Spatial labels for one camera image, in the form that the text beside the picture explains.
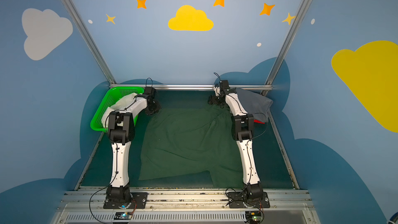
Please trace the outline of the dark green t-shirt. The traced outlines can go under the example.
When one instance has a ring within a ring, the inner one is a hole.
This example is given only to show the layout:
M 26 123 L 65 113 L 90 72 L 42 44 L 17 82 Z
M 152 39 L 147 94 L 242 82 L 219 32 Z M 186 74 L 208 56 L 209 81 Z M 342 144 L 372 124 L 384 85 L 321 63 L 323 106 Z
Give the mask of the dark green t-shirt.
M 226 107 L 160 110 L 145 131 L 138 179 L 155 187 L 242 188 L 231 128 Z

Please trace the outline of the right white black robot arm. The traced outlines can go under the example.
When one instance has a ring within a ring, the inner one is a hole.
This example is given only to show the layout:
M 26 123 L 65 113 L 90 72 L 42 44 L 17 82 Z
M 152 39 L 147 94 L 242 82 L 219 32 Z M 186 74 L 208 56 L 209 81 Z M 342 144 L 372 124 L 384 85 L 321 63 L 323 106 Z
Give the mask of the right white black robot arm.
M 243 168 L 242 198 L 244 201 L 264 199 L 263 187 L 257 173 L 253 138 L 255 117 L 245 110 L 238 97 L 237 89 L 231 88 L 227 80 L 220 80 L 213 87 L 214 95 L 209 97 L 210 105 L 228 106 L 232 114 L 232 138 L 236 140 Z

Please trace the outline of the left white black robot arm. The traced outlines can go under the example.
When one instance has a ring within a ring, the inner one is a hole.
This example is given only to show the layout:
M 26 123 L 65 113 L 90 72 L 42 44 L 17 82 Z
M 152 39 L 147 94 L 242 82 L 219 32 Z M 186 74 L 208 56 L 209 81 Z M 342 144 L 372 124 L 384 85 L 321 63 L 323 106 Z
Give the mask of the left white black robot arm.
M 104 122 L 113 151 L 112 178 L 106 191 L 106 203 L 128 208 L 132 202 L 129 186 L 129 151 L 135 138 L 134 119 L 140 112 L 157 113 L 161 106 L 155 99 L 156 90 L 145 87 L 144 93 L 132 93 L 110 107 Z

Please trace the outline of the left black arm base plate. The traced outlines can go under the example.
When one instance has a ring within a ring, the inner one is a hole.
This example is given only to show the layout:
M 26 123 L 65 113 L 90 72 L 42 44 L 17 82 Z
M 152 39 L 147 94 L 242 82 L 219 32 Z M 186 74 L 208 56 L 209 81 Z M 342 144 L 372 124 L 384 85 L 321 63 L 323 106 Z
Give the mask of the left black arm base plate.
M 128 192 L 106 197 L 104 209 L 144 209 L 148 194 L 146 192 Z

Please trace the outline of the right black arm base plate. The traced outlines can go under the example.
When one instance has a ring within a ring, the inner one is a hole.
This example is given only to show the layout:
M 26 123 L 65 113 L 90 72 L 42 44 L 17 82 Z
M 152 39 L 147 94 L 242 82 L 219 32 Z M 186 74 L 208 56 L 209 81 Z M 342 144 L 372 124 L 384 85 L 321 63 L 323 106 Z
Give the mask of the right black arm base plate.
M 262 199 L 248 199 L 242 192 L 229 191 L 226 192 L 228 198 L 227 206 L 229 208 L 270 208 L 269 198 L 266 192 L 263 193 Z

